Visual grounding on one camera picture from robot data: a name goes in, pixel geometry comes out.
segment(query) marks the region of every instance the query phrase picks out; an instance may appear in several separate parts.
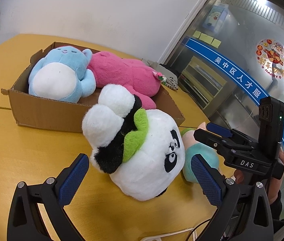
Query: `human hand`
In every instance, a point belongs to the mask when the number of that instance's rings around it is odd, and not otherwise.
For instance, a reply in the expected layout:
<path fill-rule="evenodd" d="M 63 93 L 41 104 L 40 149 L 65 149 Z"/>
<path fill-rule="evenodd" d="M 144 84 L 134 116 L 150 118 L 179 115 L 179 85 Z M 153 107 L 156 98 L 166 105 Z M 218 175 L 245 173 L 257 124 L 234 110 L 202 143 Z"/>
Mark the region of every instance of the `human hand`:
<path fill-rule="evenodd" d="M 279 158 L 284 164 L 284 151 L 282 150 L 282 148 L 280 148 Z M 235 170 L 233 175 L 235 177 L 235 182 L 238 184 L 241 184 L 241 182 L 244 180 L 244 174 L 241 170 L 238 170 L 238 169 Z M 278 197 L 278 192 L 282 184 L 283 177 L 284 177 L 284 173 L 283 173 L 282 178 L 279 180 L 276 178 L 271 178 L 270 186 L 269 186 L 269 193 L 268 193 L 269 204 L 272 204 L 274 201 L 276 201 Z"/>

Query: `sticky note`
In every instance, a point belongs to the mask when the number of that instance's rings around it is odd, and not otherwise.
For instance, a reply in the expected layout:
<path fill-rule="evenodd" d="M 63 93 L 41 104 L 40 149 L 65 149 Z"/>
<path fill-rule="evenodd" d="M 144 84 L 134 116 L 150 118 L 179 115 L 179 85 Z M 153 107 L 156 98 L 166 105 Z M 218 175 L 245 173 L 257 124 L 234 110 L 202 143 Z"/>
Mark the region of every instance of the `sticky note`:
<path fill-rule="evenodd" d="M 208 43 L 208 44 L 211 44 L 212 41 L 213 41 L 213 37 L 211 37 L 211 36 L 209 36 L 209 35 L 207 35 L 207 34 L 201 33 L 201 35 L 200 35 L 200 40 L 201 40 L 201 41 L 204 41 L 204 42 L 206 42 L 206 43 Z"/>
<path fill-rule="evenodd" d="M 201 32 L 195 31 L 195 33 L 193 34 L 193 37 L 199 38 L 199 37 L 200 37 L 200 34 L 201 34 Z"/>
<path fill-rule="evenodd" d="M 219 41 L 217 39 L 214 39 L 213 42 L 211 43 L 211 45 L 216 47 L 216 48 L 219 48 L 220 44 L 221 44 L 221 41 Z"/>

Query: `stuffed animal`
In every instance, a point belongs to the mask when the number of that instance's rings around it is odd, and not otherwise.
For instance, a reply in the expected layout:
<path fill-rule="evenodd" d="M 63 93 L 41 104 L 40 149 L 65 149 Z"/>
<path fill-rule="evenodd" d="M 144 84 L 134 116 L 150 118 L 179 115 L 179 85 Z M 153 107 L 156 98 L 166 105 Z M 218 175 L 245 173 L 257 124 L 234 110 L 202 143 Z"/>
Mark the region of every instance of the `stuffed animal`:
<path fill-rule="evenodd" d="M 184 165 L 184 146 L 174 119 L 121 85 L 106 85 L 85 115 L 83 134 L 91 164 L 110 174 L 124 194 L 145 201 L 163 194 Z"/>
<path fill-rule="evenodd" d="M 87 67 L 94 74 L 96 87 L 103 88 L 107 84 L 119 84 L 129 92 L 137 95 L 144 109 L 155 109 L 156 104 L 150 98 L 159 91 L 161 81 L 166 78 L 142 61 L 122 59 L 110 52 L 93 54 Z"/>
<path fill-rule="evenodd" d="M 92 57 L 90 49 L 83 52 L 63 46 L 51 50 L 32 69 L 29 94 L 67 102 L 78 102 L 91 95 L 96 88 L 95 78 L 87 65 Z"/>
<path fill-rule="evenodd" d="M 206 130 L 205 122 L 201 123 L 198 129 Z M 183 175 L 189 182 L 198 183 L 195 175 L 191 170 L 191 159 L 195 154 L 201 154 L 206 162 L 212 168 L 219 168 L 219 158 L 216 151 L 201 142 L 198 142 L 193 137 L 194 129 L 187 128 L 181 132 L 182 141 L 185 148 L 185 164 L 183 167 Z"/>

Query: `blue banner with chinese text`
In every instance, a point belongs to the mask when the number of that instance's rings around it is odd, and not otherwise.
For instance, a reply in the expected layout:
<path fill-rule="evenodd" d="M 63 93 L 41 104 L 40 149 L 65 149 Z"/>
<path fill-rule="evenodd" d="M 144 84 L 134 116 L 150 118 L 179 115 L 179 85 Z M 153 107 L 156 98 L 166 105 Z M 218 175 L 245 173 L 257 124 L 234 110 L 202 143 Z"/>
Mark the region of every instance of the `blue banner with chinese text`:
<path fill-rule="evenodd" d="M 269 94 L 250 75 L 214 49 L 209 48 L 205 44 L 192 38 L 186 43 L 186 47 L 205 58 L 228 75 L 228 77 L 241 87 L 256 105 L 259 105 L 260 99 L 269 96 Z"/>

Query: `blue plush toy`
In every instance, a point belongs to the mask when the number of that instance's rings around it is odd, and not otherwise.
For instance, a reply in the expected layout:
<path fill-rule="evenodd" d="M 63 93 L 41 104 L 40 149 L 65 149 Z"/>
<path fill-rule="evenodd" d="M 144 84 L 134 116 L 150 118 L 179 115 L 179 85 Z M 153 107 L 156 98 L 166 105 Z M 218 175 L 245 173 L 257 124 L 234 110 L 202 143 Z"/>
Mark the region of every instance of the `blue plush toy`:
<path fill-rule="evenodd" d="M 64 46 L 51 50 L 32 69 L 29 78 L 29 94 L 67 102 L 78 102 L 81 97 L 91 95 L 96 82 L 87 69 L 92 51 L 83 52 Z"/>
<path fill-rule="evenodd" d="M 205 122 L 200 124 L 198 129 L 206 130 Z M 212 168 L 219 168 L 219 158 L 215 150 L 201 142 L 198 142 L 193 137 L 194 129 L 185 129 L 181 132 L 182 141 L 185 148 L 185 163 L 183 167 L 183 175 L 189 182 L 198 183 L 195 175 L 191 170 L 191 159 L 196 154 L 201 154 L 205 161 Z"/>

